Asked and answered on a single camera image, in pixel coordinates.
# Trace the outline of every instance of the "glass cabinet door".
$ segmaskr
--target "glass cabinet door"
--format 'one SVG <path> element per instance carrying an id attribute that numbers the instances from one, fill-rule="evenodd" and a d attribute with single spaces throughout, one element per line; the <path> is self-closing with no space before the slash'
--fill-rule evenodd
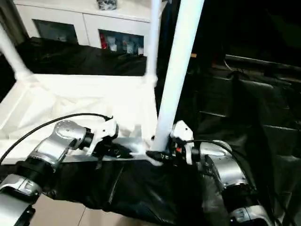
<path id="1" fill-rule="evenodd" d="M 72 24 L 33 20 L 41 38 L 70 43 L 78 43 L 76 32 Z"/>
<path id="2" fill-rule="evenodd" d="M 82 13 L 16 5 L 29 37 L 89 45 Z"/>
<path id="3" fill-rule="evenodd" d="M 144 54 L 144 38 L 141 35 L 126 34 L 98 29 L 101 48 L 133 55 Z"/>

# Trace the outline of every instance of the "black cable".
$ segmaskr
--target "black cable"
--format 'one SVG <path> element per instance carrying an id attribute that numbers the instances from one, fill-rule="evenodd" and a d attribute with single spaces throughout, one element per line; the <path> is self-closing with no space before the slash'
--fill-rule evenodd
<path id="1" fill-rule="evenodd" d="M 2 164 L 3 160 L 7 157 L 7 155 L 19 144 L 21 143 L 24 139 L 26 139 L 28 136 L 30 136 L 31 134 L 33 134 L 34 132 L 36 132 L 37 130 L 50 125 L 54 122 L 63 120 L 63 119 L 67 119 L 67 118 L 71 118 L 71 117 L 75 117 L 75 116 L 82 116 L 82 115 L 92 115 L 92 116 L 97 116 L 97 117 L 101 117 L 103 119 L 105 119 L 106 121 L 108 121 L 109 119 L 111 119 L 108 116 L 102 115 L 102 114 L 96 114 L 96 113 L 77 113 L 77 114 L 70 114 L 70 115 L 66 115 L 57 119 L 53 119 L 49 122 L 46 122 L 36 128 L 34 128 L 33 130 L 29 131 L 28 133 L 26 133 L 23 137 L 21 137 L 20 139 L 18 139 L 0 158 L 0 165 Z"/>

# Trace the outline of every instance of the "black fabric cover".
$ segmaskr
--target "black fabric cover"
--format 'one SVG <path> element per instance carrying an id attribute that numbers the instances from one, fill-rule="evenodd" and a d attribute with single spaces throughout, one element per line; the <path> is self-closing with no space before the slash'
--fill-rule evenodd
<path id="1" fill-rule="evenodd" d="M 36 38 L 18 50 L 35 73 L 141 76 L 146 64 L 144 57 Z M 158 60 L 158 106 L 167 63 Z M 271 216 L 281 216 L 283 211 L 275 201 L 278 197 L 301 224 L 298 86 L 238 72 L 202 73 L 196 70 L 197 65 L 190 63 L 176 120 L 184 120 L 195 138 L 221 139 L 246 154 L 248 162 L 239 159 L 259 191 L 261 204 Z M 3 98 L 14 80 L 3 56 L 0 68 L 5 81 L 0 88 Z M 162 225 L 229 222 L 212 179 L 201 180 L 194 167 L 154 167 L 147 161 L 99 164 L 63 164 L 49 184 L 47 195 Z M 1 166 L 1 179 L 13 171 L 14 166 Z"/>

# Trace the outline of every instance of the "metal bar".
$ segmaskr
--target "metal bar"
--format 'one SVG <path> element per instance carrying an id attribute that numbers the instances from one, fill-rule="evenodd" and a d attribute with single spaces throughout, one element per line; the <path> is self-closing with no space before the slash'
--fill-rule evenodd
<path id="1" fill-rule="evenodd" d="M 181 1 L 155 140 L 151 147 L 153 151 L 164 151 L 166 148 L 179 104 L 203 5 L 204 0 Z"/>
<path id="2" fill-rule="evenodd" d="M 24 79 L 25 77 L 32 74 L 32 72 L 23 63 L 23 60 L 20 58 L 14 45 L 10 41 L 8 35 L 4 31 L 1 24 L 0 24 L 0 51 L 4 54 L 10 66 L 13 68 L 15 72 L 16 80 Z"/>
<path id="3" fill-rule="evenodd" d="M 150 36 L 148 43 L 148 54 L 146 62 L 145 78 L 152 82 L 154 86 L 157 83 L 157 58 L 159 43 L 159 14 L 161 8 L 161 0 L 151 1 L 151 20 L 150 20 Z"/>

